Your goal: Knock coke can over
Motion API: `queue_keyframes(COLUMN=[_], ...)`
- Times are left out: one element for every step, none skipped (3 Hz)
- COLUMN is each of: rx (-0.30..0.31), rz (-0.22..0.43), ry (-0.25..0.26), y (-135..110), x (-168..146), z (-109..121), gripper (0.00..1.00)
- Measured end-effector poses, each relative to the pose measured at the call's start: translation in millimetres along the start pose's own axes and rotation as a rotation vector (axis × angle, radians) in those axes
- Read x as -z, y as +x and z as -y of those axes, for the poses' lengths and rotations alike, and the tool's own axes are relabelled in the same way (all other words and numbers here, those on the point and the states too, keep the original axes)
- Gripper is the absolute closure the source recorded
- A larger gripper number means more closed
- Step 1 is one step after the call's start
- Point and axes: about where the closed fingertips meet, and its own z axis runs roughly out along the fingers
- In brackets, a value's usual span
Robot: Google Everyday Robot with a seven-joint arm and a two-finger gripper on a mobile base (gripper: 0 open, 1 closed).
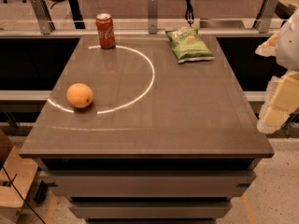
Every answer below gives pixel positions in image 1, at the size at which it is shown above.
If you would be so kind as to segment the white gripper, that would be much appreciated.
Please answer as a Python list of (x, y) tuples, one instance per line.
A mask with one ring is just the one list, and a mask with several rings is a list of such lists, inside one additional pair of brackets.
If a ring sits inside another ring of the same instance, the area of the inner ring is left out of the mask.
[(299, 108), (299, 8), (283, 24), (279, 34), (271, 35), (255, 53), (276, 57), (277, 64), (289, 69), (282, 77), (271, 77), (265, 101), (259, 113), (257, 129), (261, 133), (279, 130)]

